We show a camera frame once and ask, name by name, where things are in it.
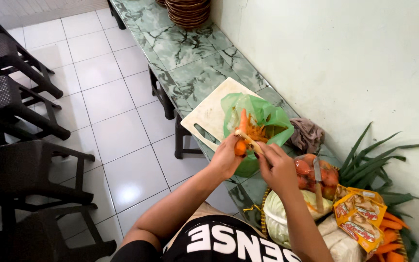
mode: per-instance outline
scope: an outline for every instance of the gray cloth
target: gray cloth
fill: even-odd
[[[324,130],[305,118],[292,118],[290,123],[294,126],[294,134],[285,142],[288,146],[296,147],[301,154],[314,153],[318,146],[324,142]]]

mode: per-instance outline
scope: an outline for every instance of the hand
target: hand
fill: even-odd
[[[208,168],[222,175],[223,181],[229,179],[234,174],[243,160],[243,157],[236,156],[234,153],[234,147],[239,140],[241,140],[241,138],[234,134],[230,134],[218,146],[218,149],[208,165]]]
[[[286,192],[298,190],[297,171],[295,170],[294,159],[289,157],[282,148],[276,144],[266,145],[257,142],[265,155],[257,154],[260,163],[261,176],[278,196]],[[270,169],[266,158],[272,164]]]

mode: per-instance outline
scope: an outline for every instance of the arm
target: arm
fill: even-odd
[[[333,262],[328,248],[298,189],[295,164],[278,145],[258,142],[261,175],[282,201],[288,221],[292,251],[304,262]],[[272,164],[270,169],[266,158]]]
[[[238,140],[234,135],[228,136],[205,169],[148,209],[127,232],[121,247],[131,241],[145,240],[161,251],[161,243],[168,241],[214,189],[235,172],[242,161],[242,157],[234,154]]]

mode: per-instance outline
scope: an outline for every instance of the knife handle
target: knife handle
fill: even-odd
[[[321,193],[321,184],[316,182],[315,184],[315,191],[316,191],[316,207],[318,208],[318,212],[324,212],[323,206],[323,194]]]

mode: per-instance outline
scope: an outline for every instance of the green plastic bag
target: green plastic bag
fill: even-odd
[[[225,138],[239,126],[240,113],[243,108],[247,110],[247,116],[251,113],[251,118],[258,121],[259,126],[265,125],[266,133],[271,135],[267,144],[276,143],[278,146],[282,146],[294,133],[294,127],[284,110],[281,107],[273,106],[262,98],[243,93],[232,93],[221,99],[221,107],[225,113],[223,127]],[[249,177],[259,168],[257,158],[253,151],[249,150],[235,174],[241,177]]]

